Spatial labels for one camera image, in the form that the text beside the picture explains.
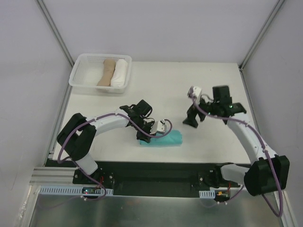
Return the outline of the teal t-shirt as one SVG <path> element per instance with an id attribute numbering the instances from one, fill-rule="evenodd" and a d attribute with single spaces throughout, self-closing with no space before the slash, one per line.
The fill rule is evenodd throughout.
<path id="1" fill-rule="evenodd" d="M 172 130 L 167 136 L 161 138 L 151 138 L 150 142 L 140 140 L 139 144 L 143 147 L 176 147 L 183 142 L 183 136 L 180 131 Z"/>

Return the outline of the white plastic basket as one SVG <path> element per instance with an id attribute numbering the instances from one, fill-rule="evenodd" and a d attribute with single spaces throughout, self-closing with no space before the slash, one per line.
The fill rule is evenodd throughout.
<path id="1" fill-rule="evenodd" d="M 127 62 L 125 82 L 121 87 L 98 86 L 97 83 L 103 76 L 104 60 L 112 59 L 117 62 L 123 59 Z M 125 92 L 131 77 L 132 58 L 128 55 L 120 54 L 101 54 L 83 53 L 77 57 L 72 68 L 69 85 L 77 90 L 78 93 L 114 93 L 122 94 Z"/>

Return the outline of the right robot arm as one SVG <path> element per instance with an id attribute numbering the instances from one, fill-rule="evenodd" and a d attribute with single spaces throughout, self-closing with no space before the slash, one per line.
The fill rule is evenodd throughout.
<path id="1" fill-rule="evenodd" d="M 220 119 L 235 134 L 247 153 L 251 166 L 245 168 L 234 163 L 217 165 L 213 181 L 225 186 L 229 181 L 242 184 L 252 196 L 281 192 L 286 188 L 290 162 L 279 156 L 251 125 L 246 109 L 234 103 L 227 85 L 213 87 L 212 101 L 203 99 L 202 89 L 191 86 L 187 96 L 193 102 L 187 110 L 183 124 L 197 128 L 199 117 L 203 122 L 208 116 Z"/>

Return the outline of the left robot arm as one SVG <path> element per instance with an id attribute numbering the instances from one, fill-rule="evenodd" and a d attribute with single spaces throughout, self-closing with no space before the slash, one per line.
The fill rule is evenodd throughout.
<path id="1" fill-rule="evenodd" d="M 61 145 L 58 163 L 64 161 L 61 155 L 66 152 L 68 158 L 83 170 L 84 179 L 90 184 L 97 183 L 100 169 L 89 153 L 94 138 L 113 129 L 132 126 L 137 130 L 136 138 L 149 143 L 151 137 L 156 135 L 155 121 L 146 121 L 151 111 L 152 107 L 141 100 L 136 105 L 124 105 L 99 117 L 88 118 L 80 113 L 74 114 L 57 136 L 57 142 Z"/>

